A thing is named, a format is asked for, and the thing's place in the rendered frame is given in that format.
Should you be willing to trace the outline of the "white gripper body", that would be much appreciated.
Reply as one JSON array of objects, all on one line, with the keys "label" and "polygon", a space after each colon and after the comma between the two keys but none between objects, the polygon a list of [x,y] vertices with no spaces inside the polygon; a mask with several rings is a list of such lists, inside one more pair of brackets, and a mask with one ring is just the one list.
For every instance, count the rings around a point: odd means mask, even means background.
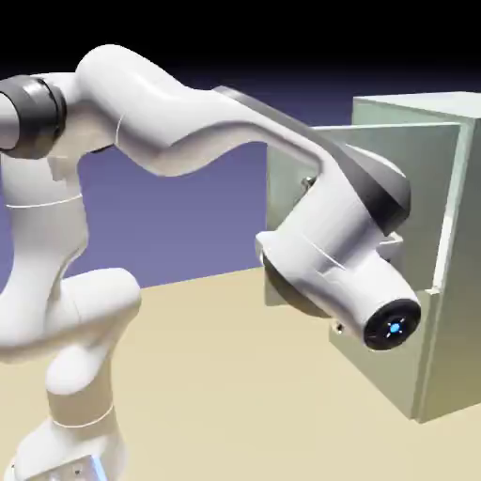
[{"label": "white gripper body", "polygon": [[395,260],[403,245],[403,238],[396,232],[391,233],[378,245],[378,254],[384,260]]}]

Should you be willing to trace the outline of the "pale green cabinet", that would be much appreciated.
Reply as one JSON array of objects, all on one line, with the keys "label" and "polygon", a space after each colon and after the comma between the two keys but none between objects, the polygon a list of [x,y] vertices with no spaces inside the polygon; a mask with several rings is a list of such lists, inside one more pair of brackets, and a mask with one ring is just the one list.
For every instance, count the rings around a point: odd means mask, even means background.
[{"label": "pale green cabinet", "polygon": [[357,97],[351,126],[459,125],[435,268],[441,292],[420,418],[481,404],[481,93]]}]

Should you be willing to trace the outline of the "pale green short cabinet door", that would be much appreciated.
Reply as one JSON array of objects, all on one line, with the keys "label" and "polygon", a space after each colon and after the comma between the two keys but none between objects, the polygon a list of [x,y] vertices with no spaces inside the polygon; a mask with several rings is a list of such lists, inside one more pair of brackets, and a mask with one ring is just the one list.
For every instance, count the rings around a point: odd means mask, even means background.
[{"label": "pale green short cabinet door", "polygon": [[421,322],[415,333],[400,347],[374,352],[348,334],[330,331],[329,340],[407,418],[420,418],[431,336],[441,292],[427,289],[418,293]]}]

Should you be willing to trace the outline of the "pale green tall cabinet door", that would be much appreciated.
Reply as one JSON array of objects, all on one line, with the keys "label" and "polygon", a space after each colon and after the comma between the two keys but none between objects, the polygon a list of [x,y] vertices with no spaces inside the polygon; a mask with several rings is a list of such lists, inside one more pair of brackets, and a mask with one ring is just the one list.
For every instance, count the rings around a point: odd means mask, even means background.
[{"label": "pale green tall cabinet door", "polygon": [[[411,215],[394,265],[417,291],[435,285],[442,223],[458,146],[459,125],[422,123],[316,127],[317,135],[373,151],[394,163],[411,183]],[[316,169],[267,150],[267,228],[275,229],[303,194]]]}]

